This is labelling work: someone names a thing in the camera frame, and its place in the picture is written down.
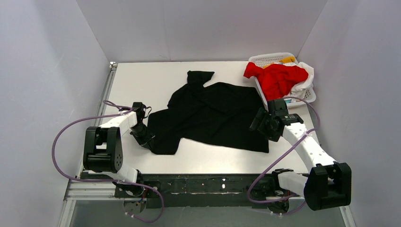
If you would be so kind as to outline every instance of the gray floor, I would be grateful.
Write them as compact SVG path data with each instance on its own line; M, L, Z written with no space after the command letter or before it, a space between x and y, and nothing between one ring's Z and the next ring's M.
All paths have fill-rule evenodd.
M122 201L77 201L71 227L149 226L125 216ZM312 211L304 206L299 212L282 218L267 210L247 207L166 208L156 227L344 227L339 208ZM158 209L145 209L141 216L152 219Z

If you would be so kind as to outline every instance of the pile of clothes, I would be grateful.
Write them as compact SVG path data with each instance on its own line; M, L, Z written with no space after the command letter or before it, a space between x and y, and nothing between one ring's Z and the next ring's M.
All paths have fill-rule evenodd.
M258 79L267 101L285 96L305 98L306 91L312 86L314 69L304 62L296 64L295 61L295 57L287 57L263 68L250 62L244 77L255 76Z

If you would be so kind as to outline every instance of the red cloth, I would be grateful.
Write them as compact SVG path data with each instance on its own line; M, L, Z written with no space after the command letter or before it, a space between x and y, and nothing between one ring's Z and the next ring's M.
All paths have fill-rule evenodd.
M244 77L252 76L258 79L266 100L272 100L288 95L295 84L308 78L308 73L298 66L271 64L262 69L250 62L246 66Z

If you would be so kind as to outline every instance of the white cloth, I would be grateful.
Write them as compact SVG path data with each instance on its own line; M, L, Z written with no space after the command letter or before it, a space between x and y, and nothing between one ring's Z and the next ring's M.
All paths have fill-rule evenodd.
M299 64L295 64L294 62L290 62L290 63L284 63L283 65L285 66L298 66L300 68L303 68L306 70L306 72L308 73L308 78L301 82L301 83L297 83L295 84L292 89L291 92L287 95L287 96L294 96L294 97L298 97L298 98L305 98L305 94L307 89L309 89L310 87L312 87L312 82L314 79L314 69L309 66L308 64L304 63L304 62L300 62Z

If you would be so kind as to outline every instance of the black wire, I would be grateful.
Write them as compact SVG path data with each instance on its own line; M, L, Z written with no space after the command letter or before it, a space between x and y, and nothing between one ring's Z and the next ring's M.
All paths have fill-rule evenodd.
M143 119L148 118L150 112L152 112L152 107L151 107L151 106L148 106L148 107L146 107L145 109L149 109L149 108L150 108L150 110L149 110L148 114L147 114L146 117L144 117Z

